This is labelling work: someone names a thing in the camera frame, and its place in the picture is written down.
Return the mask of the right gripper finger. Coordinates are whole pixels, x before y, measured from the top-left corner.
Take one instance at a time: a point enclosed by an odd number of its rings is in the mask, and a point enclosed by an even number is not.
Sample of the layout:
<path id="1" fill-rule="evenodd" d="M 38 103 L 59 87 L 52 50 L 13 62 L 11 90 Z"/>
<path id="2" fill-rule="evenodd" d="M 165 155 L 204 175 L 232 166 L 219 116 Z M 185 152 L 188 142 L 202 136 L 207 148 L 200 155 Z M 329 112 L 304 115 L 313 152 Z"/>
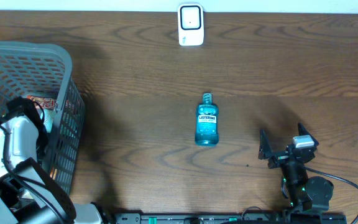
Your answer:
<path id="1" fill-rule="evenodd" d="M 313 137 L 312 134 L 310 134 L 310 133 L 306 130 L 306 128 L 303 126 L 302 123 L 298 123 L 297 126 L 298 126 L 298 135 L 299 135 L 299 136 L 309 135 L 310 138 L 311 138 L 311 139 L 313 140 L 313 142 L 314 142 L 314 146 L 319 146 L 319 142 Z"/>
<path id="2" fill-rule="evenodd" d="M 269 156 L 272 153 L 271 145 L 268 137 L 266 136 L 264 130 L 260 130 L 260 146 L 259 146 L 259 155 L 260 156 Z"/>

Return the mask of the teal Listerine mouthwash bottle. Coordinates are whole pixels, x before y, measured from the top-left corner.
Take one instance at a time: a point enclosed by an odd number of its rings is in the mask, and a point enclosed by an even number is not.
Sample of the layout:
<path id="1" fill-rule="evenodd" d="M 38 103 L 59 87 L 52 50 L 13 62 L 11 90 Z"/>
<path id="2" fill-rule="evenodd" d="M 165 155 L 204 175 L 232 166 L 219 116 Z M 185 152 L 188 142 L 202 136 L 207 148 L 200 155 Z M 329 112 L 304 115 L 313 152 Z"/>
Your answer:
<path id="1" fill-rule="evenodd" d="M 196 107 L 195 143 L 199 146 L 215 146 L 219 142 L 219 108 L 213 103 L 210 92 L 203 93 L 202 102 Z"/>

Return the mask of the red brown snack wrapper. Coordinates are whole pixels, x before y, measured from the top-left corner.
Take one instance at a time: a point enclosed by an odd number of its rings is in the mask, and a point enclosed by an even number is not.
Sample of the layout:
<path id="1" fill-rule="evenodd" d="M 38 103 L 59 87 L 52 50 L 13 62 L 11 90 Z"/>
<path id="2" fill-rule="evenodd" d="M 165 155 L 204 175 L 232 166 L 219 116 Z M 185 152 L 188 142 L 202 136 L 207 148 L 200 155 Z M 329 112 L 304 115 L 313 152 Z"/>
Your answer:
<path id="1" fill-rule="evenodd" d="M 54 98 L 45 98 L 40 96 L 28 95 L 28 99 L 35 102 L 35 107 L 39 109 L 45 110 L 54 110 L 57 107 L 57 101 Z"/>

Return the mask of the mint green wipes pack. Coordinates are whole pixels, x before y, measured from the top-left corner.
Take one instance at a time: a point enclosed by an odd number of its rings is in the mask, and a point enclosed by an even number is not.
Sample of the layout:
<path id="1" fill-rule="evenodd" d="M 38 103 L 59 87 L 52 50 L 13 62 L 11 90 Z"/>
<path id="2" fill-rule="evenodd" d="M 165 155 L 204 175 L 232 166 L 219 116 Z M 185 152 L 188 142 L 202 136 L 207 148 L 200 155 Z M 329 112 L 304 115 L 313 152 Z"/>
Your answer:
<path id="1" fill-rule="evenodd" d="M 50 133 L 52 131 L 53 121 L 57 113 L 55 110 L 45 110 L 44 112 L 45 112 L 44 126 L 46 131 Z"/>

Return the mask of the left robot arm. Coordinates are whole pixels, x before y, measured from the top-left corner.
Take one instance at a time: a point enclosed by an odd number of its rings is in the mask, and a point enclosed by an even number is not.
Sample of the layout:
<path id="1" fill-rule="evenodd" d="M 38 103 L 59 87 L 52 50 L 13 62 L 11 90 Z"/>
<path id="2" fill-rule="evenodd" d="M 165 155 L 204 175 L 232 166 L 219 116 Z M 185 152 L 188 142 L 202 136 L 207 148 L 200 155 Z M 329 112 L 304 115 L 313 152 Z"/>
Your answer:
<path id="1" fill-rule="evenodd" d="M 42 169 L 38 158 L 48 144 L 45 113 L 17 97 L 0 118 L 0 223 L 114 223 L 95 203 L 74 204 Z"/>

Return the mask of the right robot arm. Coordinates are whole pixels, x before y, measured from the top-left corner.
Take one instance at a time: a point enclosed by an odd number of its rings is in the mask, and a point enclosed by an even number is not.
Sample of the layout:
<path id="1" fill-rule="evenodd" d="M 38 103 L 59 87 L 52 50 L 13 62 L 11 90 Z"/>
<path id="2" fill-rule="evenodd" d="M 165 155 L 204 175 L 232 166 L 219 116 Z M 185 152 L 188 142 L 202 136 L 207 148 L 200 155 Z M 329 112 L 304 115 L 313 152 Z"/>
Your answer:
<path id="1" fill-rule="evenodd" d="M 260 131 L 258 159 L 268 160 L 268 168 L 282 171 L 283 194 L 290 199 L 291 207 L 284 210 L 283 219 L 292 221 L 295 216 L 321 218 L 329 209 L 333 184 L 323 177 L 309 177 L 305 164 L 314 159 L 319 142 L 298 123 L 298 135 L 292 138 L 285 150 L 274 152 L 264 131 Z"/>

